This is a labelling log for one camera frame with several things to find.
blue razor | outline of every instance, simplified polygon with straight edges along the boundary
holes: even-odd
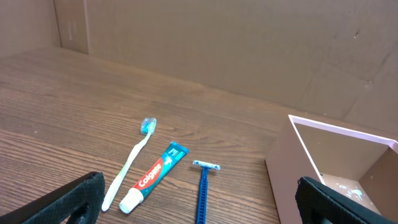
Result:
[[[209,169],[220,170],[221,167],[216,164],[211,164],[202,161],[193,161],[193,165],[201,166],[201,178],[199,185],[198,208],[197,208],[197,222],[196,224],[206,223],[206,202],[207,202],[207,174]]]

cardboard wall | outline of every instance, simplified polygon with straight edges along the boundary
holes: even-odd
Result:
[[[359,183],[381,215],[398,222],[398,154],[388,149]]]
[[[74,1],[91,55],[398,134],[395,0]]]
[[[45,46],[60,46],[52,0],[0,1],[0,58]]]
[[[55,0],[62,47],[88,54],[85,4],[82,0]]]
[[[307,156],[293,122],[284,124],[267,152],[266,166],[280,222],[302,223],[295,201],[297,181],[307,176],[321,182],[321,176]]]
[[[302,124],[297,131],[322,174],[359,181],[388,146]]]

colgate toothpaste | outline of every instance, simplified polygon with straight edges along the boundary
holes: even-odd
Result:
[[[129,193],[120,202],[122,212],[128,214],[139,205],[155,188],[155,186],[169,173],[169,171],[189,152],[176,142],[171,142],[163,155],[148,172],[138,180]]]

toothpaste cap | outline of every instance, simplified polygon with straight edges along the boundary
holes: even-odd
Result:
[[[122,210],[122,212],[128,214],[143,200],[144,196],[142,195],[141,191],[131,188],[129,193],[127,193],[127,195],[120,202],[119,208]]]

cardboard box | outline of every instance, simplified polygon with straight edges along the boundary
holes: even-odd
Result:
[[[398,222],[398,143],[289,115],[266,157],[281,223],[301,223],[297,181],[309,176]]]

